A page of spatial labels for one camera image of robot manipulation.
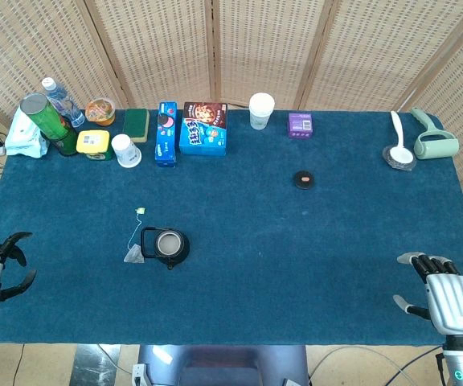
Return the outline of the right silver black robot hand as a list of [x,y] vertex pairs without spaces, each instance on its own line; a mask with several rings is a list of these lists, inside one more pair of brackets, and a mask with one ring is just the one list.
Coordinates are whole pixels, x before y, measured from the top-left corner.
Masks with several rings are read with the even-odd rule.
[[405,313],[432,322],[441,335],[463,335],[463,275],[452,260],[422,252],[404,253],[397,262],[411,265],[424,283],[428,306],[415,306],[398,294],[396,305]]

